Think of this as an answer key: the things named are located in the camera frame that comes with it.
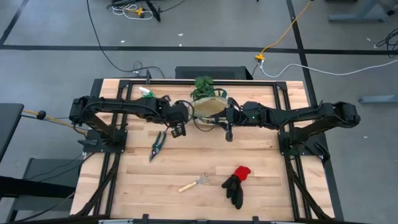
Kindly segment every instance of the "wooden table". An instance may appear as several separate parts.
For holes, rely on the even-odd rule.
[[[99,95],[116,98],[118,83],[118,79],[103,80]],[[303,83],[286,84],[291,108],[308,106]],[[133,84],[132,100],[141,97],[140,86],[152,90],[157,97],[170,95],[172,101],[191,100],[189,94],[195,89],[193,85]],[[271,87],[242,84],[216,87],[225,89],[228,97],[233,97],[240,105],[257,101],[275,108]],[[112,114],[98,116],[106,123],[111,122]],[[169,134],[161,153],[149,162],[152,144],[165,126],[147,123],[133,115],[127,117],[127,123],[127,148],[120,160],[111,218],[141,218],[147,213],[151,219],[252,220],[253,216],[260,220],[294,219],[277,131],[235,127],[233,142],[227,142],[223,129],[216,127],[205,133],[189,123],[186,136],[174,139]],[[102,153],[97,153],[83,164],[71,214],[79,211],[97,188],[103,157]],[[308,191],[325,213],[334,216],[321,160],[315,156],[302,156],[301,159]],[[221,184],[240,165],[249,167],[252,172],[242,183],[244,202],[242,209],[237,210],[226,198]],[[210,178],[208,183],[178,193],[180,187],[204,172]],[[297,188],[296,193],[300,215],[304,217],[302,197]],[[105,190],[100,213],[104,212],[107,194]]]

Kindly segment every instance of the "wooden handle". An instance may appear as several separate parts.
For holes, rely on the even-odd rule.
[[[190,189],[191,187],[195,186],[196,184],[197,184],[197,182],[194,181],[194,182],[192,182],[191,184],[185,185],[184,187],[180,188],[180,189],[178,190],[178,192],[180,192],[180,193],[181,193],[181,192],[184,192],[184,191]]]

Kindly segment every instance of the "yellow extension cord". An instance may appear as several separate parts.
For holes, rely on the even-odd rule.
[[[279,42],[280,42],[280,41],[285,37],[285,35],[288,33],[288,31],[290,30],[290,28],[292,28],[293,24],[297,21],[297,19],[300,18],[300,16],[305,12],[305,10],[307,10],[307,8],[309,7],[310,3],[311,3],[311,1],[309,1],[309,2],[307,3],[307,5],[304,7],[303,11],[301,11],[300,14],[299,14],[298,16],[296,16],[296,18],[293,20],[293,22],[290,24],[290,26],[286,29],[286,31],[281,35],[281,37],[279,38],[279,40],[278,40],[277,42],[275,42],[275,43],[273,43],[273,44],[270,44],[270,45],[268,45],[267,47],[264,47],[264,49],[263,49],[258,55],[255,56],[255,58],[256,58],[257,60],[264,60],[265,58],[264,58],[264,56],[263,56],[262,53],[264,53],[264,52],[265,52],[267,49],[269,49],[270,47],[273,47],[273,46],[279,44]]]
[[[29,114],[34,114],[34,115],[38,115],[38,114],[39,114],[38,112],[29,111],[29,110],[24,110],[24,112],[25,112],[25,113],[29,113]],[[49,120],[51,120],[51,121],[54,121],[54,122],[56,122],[56,123],[59,123],[59,124],[63,124],[63,125],[65,125],[65,126],[68,126],[69,128],[75,129],[75,128],[73,128],[72,125],[70,125],[70,124],[68,124],[68,123],[65,123],[65,122],[63,122],[63,121],[61,121],[61,120],[55,119],[55,118],[53,118],[53,117],[46,116],[45,118],[47,118],[47,119],[49,119]],[[81,133],[81,134],[86,134],[86,131],[80,131],[80,130],[76,130],[76,131],[78,131],[78,132]]]

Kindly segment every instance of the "white cable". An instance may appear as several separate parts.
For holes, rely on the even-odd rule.
[[[358,73],[358,72],[362,72],[362,71],[365,71],[365,70],[368,70],[368,69],[372,69],[372,68],[383,67],[383,66],[390,65],[390,64],[396,63],[396,62],[398,62],[398,60],[393,60],[392,62],[388,62],[388,63],[382,64],[382,65],[370,66],[370,67],[366,67],[366,68],[359,69],[359,70],[357,70],[357,71],[347,72],[347,73],[325,72],[325,71],[318,70],[318,69],[315,69],[315,68],[310,68],[310,67],[307,67],[307,66],[303,66],[303,65],[298,65],[298,64],[292,63],[292,64],[286,66],[278,75],[272,76],[272,75],[268,75],[268,74],[264,71],[263,66],[262,66],[263,63],[264,63],[264,60],[261,60],[260,69],[261,69],[261,71],[262,71],[262,73],[263,73],[264,75],[266,75],[266,76],[268,76],[268,77],[270,77],[270,78],[277,78],[277,77],[279,77],[282,73],[285,72],[285,70],[286,70],[287,68],[289,68],[290,66],[293,66],[293,65],[294,65],[294,66],[298,66],[298,67],[307,68],[307,69],[309,69],[309,70],[313,70],[313,71],[320,72],[320,73],[325,73],[325,74],[329,74],[329,75],[338,75],[338,76],[342,76],[342,75],[351,75],[351,74]]]
[[[127,11],[126,9],[136,10],[136,9],[138,9],[138,7],[137,7],[137,5],[135,5],[135,4],[129,4],[129,5],[125,6],[125,7],[120,7],[120,6],[114,7],[114,6],[112,6],[112,12],[113,12],[113,14],[115,14],[115,15],[117,15],[117,16],[124,15],[124,16],[125,16],[126,18],[128,18],[128,19],[150,20],[150,19],[152,19],[152,18],[154,17],[154,14],[153,14],[151,11],[143,11],[143,12],[142,12],[142,13],[150,13],[150,14],[151,14],[151,17],[150,17],[150,18],[129,17],[129,16],[126,14],[126,11]]]

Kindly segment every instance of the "black glove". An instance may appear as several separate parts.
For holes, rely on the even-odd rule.
[[[226,197],[231,198],[231,202],[235,205],[236,209],[241,209],[243,204],[243,190],[239,177],[234,174],[231,175],[221,187],[226,189]]]

